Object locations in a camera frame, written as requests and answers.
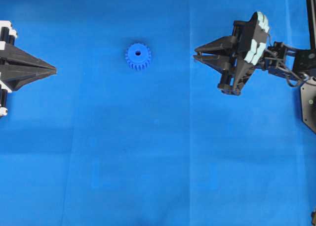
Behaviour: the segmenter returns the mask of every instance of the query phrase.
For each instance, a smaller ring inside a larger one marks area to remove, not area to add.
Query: blue surface
[[[316,136],[297,90],[256,71],[222,95],[195,47],[260,10],[309,48],[305,0],[1,0],[16,45],[58,68],[1,119],[0,225],[309,225]],[[131,70],[126,47],[155,58]]]

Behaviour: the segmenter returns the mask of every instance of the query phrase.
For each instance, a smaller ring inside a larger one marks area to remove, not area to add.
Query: black metal pole
[[[306,0],[311,49],[316,49],[316,0]]]

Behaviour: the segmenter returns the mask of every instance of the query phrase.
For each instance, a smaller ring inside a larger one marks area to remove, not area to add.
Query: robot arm
[[[0,21],[0,118],[6,116],[8,93],[56,74],[56,68],[14,46],[17,32],[9,21]]]

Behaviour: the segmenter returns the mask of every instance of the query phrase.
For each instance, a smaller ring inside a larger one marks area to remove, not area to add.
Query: black plastic part
[[[316,0],[306,0],[311,49],[316,49]]]
[[[298,50],[295,56],[293,72],[305,73],[316,77],[316,49]]]
[[[312,212],[312,225],[316,226],[316,211]]]
[[[5,50],[0,50],[1,80],[13,91],[39,79],[56,74],[56,68],[37,59],[19,48],[6,44]]]
[[[5,89],[1,89],[1,85],[0,85],[0,107],[6,107],[7,96],[8,96],[8,91]]]
[[[248,22],[234,21],[232,36],[222,37],[195,49],[195,60],[222,74],[217,87],[225,94],[240,95],[256,68],[244,59],[251,50],[252,40],[257,44],[267,42],[268,33],[259,23],[258,13],[255,12]]]

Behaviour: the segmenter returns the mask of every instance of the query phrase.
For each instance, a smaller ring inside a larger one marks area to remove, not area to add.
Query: plastic gear
[[[127,49],[125,59],[131,68],[143,70],[149,66],[152,53],[145,44],[135,43]]]

